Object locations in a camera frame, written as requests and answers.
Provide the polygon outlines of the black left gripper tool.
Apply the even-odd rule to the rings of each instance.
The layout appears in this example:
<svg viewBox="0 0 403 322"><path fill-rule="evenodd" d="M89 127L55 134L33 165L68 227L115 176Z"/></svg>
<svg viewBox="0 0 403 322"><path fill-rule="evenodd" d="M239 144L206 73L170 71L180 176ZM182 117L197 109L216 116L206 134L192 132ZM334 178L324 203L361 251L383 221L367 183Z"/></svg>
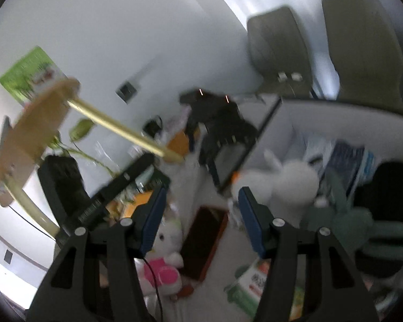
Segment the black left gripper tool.
<svg viewBox="0 0 403 322"><path fill-rule="evenodd" d="M78 163L72 157L48 155L38 169L38 178L53 216L59 224L54 236L63 247L79 227L95 229L106 217L106 206L149 167L155 156L144 153L93 196L87 194Z"/></svg>

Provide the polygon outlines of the green potted plant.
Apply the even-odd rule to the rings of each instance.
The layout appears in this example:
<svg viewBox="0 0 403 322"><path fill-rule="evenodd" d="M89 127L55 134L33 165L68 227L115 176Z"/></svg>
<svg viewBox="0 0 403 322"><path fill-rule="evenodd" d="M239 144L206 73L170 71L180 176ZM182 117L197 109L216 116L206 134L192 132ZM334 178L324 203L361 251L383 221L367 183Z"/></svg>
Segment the green potted plant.
<svg viewBox="0 0 403 322"><path fill-rule="evenodd" d="M96 124L91 119L80 119L69 131L68 138L70 143L65 144L62 141L60 132L58 131L54 136L52 141L48 144L48 148L54 153L59 153L64 157L78 156L79 158L85 159L92 162L96 166L103 168L111 177L115 177L117 172L112 170L108 165L101 162L100 160L94 158L83 151L78 143L89 136L92 129L96 127Z"/></svg>

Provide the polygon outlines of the white pink plush rabbit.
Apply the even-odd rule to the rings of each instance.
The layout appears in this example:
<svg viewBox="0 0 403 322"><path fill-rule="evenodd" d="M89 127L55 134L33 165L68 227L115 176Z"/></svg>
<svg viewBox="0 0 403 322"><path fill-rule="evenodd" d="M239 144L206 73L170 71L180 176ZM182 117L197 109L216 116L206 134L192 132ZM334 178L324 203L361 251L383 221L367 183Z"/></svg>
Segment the white pink plush rabbit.
<svg viewBox="0 0 403 322"><path fill-rule="evenodd" d="M152 249L146 254L147 263L137 263L137 275L144 297L155 294L172 296L182 288L179 269L183 268L180 250L183 246L181 221L175 218L163 219L160 223Z"/></svg>

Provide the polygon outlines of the green snack packet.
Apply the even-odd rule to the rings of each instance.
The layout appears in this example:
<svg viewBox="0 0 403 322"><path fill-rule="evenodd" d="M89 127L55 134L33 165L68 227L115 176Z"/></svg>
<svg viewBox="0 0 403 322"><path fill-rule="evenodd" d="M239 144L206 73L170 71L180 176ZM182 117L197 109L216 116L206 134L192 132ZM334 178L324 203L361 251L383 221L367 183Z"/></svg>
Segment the green snack packet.
<svg viewBox="0 0 403 322"><path fill-rule="evenodd" d="M251 265L243 265L235 272L236 280L224 288L228 302L235 304L250 318L256 316L269 267L269 259L257 259Z"/></svg>

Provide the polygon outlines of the white phone charger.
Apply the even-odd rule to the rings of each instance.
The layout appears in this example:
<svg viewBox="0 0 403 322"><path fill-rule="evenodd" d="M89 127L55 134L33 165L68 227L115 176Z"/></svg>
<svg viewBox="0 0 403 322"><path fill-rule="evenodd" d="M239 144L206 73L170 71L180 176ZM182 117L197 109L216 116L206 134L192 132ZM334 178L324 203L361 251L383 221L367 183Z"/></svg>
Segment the white phone charger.
<svg viewBox="0 0 403 322"><path fill-rule="evenodd" d="M302 82L304 78L300 73L297 72L292 72L292 73L286 73L286 72L278 72L277 74L277 79L278 82Z"/></svg>

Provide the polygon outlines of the green picture book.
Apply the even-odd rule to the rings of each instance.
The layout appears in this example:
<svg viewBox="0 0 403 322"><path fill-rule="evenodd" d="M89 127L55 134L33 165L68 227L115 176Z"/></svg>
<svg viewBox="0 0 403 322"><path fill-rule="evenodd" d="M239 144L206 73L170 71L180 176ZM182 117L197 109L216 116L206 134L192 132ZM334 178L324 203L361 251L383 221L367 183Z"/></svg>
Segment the green picture book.
<svg viewBox="0 0 403 322"><path fill-rule="evenodd" d="M26 106L66 75L39 46L31 49L1 77L0 84L20 105Z"/></svg>

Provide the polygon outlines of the green plush rabbit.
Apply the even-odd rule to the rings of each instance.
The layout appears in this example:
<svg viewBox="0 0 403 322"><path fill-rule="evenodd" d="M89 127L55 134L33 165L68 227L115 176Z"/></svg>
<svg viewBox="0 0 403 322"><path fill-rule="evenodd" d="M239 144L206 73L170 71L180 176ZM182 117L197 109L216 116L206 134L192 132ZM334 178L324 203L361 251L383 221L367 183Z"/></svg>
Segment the green plush rabbit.
<svg viewBox="0 0 403 322"><path fill-rule="evenodd" d="M326 174L326 206L311 206L300 221L305 230L329 228L355 266L367 276L386 279L403 269L403 222L374 221L365 208L352 206L354 194L347 198L339 177Z"/></svg>

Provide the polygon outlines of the red case smartphone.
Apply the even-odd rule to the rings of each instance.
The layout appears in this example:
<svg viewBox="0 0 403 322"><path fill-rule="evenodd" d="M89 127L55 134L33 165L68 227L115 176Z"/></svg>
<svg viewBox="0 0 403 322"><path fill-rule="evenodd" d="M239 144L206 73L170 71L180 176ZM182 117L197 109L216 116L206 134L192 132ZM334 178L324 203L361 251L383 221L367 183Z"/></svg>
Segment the red case smartphone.
<svg viewBox="0 0 403 322"><path fill-rule="evenodd" d="M182 276L198 282L205 279L227 224L227 211L211 206L199 208L180 249Z"/></svg>

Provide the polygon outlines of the black pouch bag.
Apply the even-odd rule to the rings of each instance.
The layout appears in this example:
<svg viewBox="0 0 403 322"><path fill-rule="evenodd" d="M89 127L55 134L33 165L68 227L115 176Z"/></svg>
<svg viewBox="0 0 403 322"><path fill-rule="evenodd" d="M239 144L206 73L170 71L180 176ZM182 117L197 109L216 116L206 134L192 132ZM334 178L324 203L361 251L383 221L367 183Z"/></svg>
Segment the black pouch bag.
<svg viewBox="0 0 403 322"><path fill-rule="evenodd" d="M352 206L367 209L376 222L403 222L403 161L379 164L371 181L356 188Z"/></svg>

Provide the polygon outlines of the grey wall socket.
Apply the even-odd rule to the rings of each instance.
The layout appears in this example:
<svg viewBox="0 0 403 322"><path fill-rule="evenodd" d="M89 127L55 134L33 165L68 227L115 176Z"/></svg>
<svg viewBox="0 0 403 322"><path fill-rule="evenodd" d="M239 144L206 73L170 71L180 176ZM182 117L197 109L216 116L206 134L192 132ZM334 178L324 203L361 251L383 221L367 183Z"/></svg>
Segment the grey wall socket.
<svg viewBox="0 0 403 322"><path fill-rule="evenodd" d="M116 94L125 103L129 102L130 99L137 93L136 88L130 82L124 82L117 90Z"/></svg>

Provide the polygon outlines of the round wooden side table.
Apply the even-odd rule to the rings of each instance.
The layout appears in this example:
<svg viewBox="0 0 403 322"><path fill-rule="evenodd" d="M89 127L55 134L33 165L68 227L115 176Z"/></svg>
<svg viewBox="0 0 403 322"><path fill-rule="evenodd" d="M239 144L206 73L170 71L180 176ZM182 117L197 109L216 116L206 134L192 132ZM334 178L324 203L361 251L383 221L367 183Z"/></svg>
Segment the round wooden side table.
<svg viewBox="0 0 403 322"><path fill-rule="evenodd" d="M167 161L184 161L180 154L142 136L80 99L79 90L77 79L59 80L24 109L14 126L3 128L1 136L0 205L7 207L16 201L51 236L58 234L59 227L35 205L23 187L70 109Z"/></svg>

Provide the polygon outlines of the near grey chair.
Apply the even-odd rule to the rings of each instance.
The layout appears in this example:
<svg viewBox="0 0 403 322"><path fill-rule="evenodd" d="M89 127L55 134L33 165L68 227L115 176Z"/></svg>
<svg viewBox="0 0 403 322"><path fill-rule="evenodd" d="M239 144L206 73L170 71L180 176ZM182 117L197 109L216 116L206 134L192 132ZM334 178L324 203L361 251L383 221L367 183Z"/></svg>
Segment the near grey chair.
<svg viewBox="0 0 403 322"><path fill-rule="evenodd" d="M251 64L263 77L258 94L310 98L313 94L312 67L304 37L292 9L283 6L247 21ZM302 82L278 82L278 72L297 72Z"/></svg>

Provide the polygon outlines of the far grey chair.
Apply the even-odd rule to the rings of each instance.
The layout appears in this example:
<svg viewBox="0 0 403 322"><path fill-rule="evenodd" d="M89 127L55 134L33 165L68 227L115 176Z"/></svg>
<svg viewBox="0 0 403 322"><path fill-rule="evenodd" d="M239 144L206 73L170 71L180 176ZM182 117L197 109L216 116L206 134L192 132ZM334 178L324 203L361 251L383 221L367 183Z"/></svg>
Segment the far grey chair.
<svg viewBox="0 0 403 322"><path fill-rule="evenodd" d="M403 53L379 0L322 0L340 101L403 111Z"/></svg>

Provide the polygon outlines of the blue white booklet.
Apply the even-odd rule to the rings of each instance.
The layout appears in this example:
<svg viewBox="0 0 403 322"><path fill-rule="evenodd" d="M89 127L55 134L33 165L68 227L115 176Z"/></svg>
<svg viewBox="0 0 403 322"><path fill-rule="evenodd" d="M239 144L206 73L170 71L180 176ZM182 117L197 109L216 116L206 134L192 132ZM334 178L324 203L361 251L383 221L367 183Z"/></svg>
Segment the blue white booklet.
<svg viewBox="0 0 403 322"><path fill-rule="evenodd" d="M321 193L328 191L328 171L339 177L349 198L359 184L372 178L376 170L377 158L364 145L353 146L345 140L330 140L317 134L304 135L304 143L306 150L303 160L317 171Z"/></svg>

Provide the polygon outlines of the grey chair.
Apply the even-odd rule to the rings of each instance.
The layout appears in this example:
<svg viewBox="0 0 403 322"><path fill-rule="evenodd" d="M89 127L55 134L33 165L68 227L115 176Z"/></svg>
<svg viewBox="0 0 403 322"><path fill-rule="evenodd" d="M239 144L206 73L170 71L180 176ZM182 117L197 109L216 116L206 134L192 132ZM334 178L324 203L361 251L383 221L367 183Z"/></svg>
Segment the grey chair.
<svg viewBox="0 0 403 322"><path fill-rule="evenodd" d="M403 111L403 53L379 0L322 0L340 101Z"/></svg>
<svg viewBox="0 0 403 322"><path fill-rule="evenodd" d="M263 77L258 94L310 98L313 94L312 67L304 37L292 9L283 6L247 21L251 64ZM278 72L297 72L302 82L278 82Z"/></svg>

